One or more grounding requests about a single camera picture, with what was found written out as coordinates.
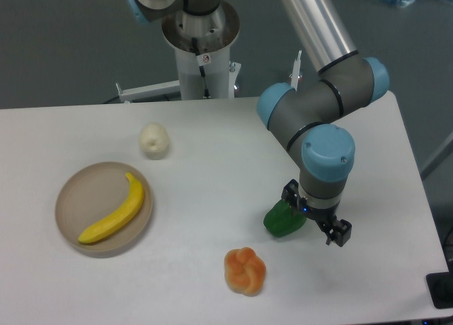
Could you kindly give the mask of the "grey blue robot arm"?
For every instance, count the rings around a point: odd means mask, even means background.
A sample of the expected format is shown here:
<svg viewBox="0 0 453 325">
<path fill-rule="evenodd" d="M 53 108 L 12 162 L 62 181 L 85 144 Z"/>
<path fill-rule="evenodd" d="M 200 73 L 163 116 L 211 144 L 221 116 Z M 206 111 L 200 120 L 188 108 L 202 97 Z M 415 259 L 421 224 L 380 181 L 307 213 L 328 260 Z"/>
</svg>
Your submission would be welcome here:
<svg viewBox="0 0 453 325">
<path fill-rule="evenodd" d="M 234 96 L 229 49 L 240 23 L 230 4 L 128 1 L 138 19 L 161 20 L 164 38 L 175 51 L 182 99 Z M 303 91 L 295 83 L 274 84 L 258 99 L 256 110 L 264 126 L 299 167 L 299 179 L 283 188 L 264 225 L 281 237 L 311 219 L 328 244 L 342 246 L 352 226 L 338 219 L 336 210 L 354 164 L 355 143 L 336 121 L 381 98 L 389 88 L 389 74 L 378 59 L 360 56 L 331 0 L 281 1 L 319 80 Z"/>
</svg>

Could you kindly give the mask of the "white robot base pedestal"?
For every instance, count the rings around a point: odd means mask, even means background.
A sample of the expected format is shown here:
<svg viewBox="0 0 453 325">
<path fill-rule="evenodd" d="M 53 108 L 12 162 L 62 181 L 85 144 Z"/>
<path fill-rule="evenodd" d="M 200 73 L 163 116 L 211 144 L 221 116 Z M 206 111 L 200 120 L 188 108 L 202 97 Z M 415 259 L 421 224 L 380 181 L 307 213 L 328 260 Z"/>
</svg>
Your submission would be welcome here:
<svg viewBox="0 0 453 325">
<path fill-rule="evenodd" d="M 159 84 L 121 89 L 120 102 L 179 94 L 183 100 L 233 98 L 241 65 L 230 60 L 230 48 L 239 36 L 239 16 L 221 0 L 206 16 L 184 11 L 163 18 L 164 39 L 174 50 L 178 79 Z"/>
</svg>

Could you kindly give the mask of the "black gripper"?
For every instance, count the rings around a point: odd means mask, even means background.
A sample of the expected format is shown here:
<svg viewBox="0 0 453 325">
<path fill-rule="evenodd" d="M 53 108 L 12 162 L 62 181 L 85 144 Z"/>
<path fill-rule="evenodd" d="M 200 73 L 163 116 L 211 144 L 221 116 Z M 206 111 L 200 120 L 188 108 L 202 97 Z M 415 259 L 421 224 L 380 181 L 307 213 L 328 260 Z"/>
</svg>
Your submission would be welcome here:
<svg viewBox="0 0 453 325">
<path fill-rule="evenodd" d="M 315 221 L 322 232 L 326 234 L 326 244 L 336 244 L 343 247 L 352 234 L 352 224 L 336 217 L 336 210 L 340 204 L 342 194 L 332 198 L 315 198 L 308 194 L 295 179 L 288 182 L 281 198 L 297 212 L 301 212 L 307 219 Z"/>
</svg>

